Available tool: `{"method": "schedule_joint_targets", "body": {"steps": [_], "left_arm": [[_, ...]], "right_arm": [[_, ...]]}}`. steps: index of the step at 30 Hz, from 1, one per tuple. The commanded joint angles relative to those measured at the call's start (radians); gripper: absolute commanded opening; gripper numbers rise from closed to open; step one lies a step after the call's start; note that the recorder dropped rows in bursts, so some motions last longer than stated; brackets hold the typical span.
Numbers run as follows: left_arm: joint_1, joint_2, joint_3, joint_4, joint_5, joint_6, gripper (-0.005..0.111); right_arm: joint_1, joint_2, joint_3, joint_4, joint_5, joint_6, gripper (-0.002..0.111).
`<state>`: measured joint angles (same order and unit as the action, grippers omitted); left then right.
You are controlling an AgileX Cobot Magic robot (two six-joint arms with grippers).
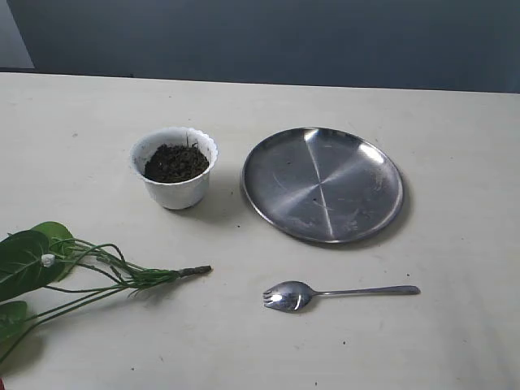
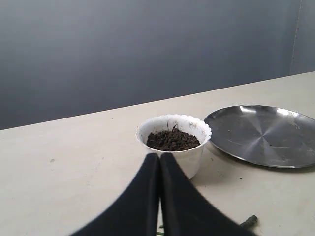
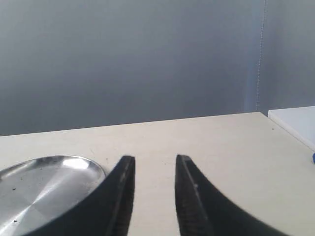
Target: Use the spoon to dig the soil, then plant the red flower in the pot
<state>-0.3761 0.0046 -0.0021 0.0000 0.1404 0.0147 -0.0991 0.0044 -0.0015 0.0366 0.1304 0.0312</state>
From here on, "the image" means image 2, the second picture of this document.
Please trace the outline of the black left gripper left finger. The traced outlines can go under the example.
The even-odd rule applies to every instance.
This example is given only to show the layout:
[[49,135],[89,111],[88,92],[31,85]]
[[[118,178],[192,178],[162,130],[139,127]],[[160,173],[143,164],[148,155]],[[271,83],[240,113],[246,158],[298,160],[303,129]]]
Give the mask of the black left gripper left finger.
[[159,206],[159,157],[146,155],[126,190],[73,236],[155,236]]

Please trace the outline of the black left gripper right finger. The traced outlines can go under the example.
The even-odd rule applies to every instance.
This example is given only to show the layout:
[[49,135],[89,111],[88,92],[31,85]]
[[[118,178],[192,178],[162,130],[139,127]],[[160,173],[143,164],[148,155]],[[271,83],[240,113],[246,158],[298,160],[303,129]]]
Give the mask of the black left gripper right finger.
[[209,203],[171,153],[160,157],[160,198],[166,236],[253,236]]

